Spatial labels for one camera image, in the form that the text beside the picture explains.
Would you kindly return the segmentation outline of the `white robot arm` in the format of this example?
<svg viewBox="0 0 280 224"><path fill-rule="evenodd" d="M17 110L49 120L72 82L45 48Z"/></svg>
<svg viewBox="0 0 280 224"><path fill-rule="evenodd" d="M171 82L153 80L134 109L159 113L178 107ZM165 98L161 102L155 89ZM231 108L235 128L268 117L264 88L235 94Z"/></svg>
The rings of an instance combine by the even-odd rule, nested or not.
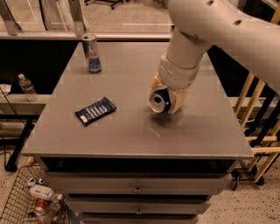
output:
<svg viewBox="0 0 280 224"><path fill-rule="evenodd" d="M176 113L207 50L217 46L275 92L280 92L280 26L251 17L229 0L169 0L174 24L166 52L150 84L156 113Z"/></svg>

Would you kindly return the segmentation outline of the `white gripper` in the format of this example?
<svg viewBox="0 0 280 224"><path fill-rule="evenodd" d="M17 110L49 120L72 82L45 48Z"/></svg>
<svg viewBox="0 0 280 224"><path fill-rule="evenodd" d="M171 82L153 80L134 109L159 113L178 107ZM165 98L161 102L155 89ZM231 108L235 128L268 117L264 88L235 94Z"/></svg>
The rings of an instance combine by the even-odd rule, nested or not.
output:
<svg viewBox="0 0 280 224"><path fill-rule="evenodd" d="M170 115L175 114L183 105L188 95L188 87L192 85L200 69L200 57L195 58L195 64L191 68L181 68L169 61L166 54L161 56L157 74L152 79L149 95L155 91L171 88L168 93L171 107L168 110Z"/></svg>

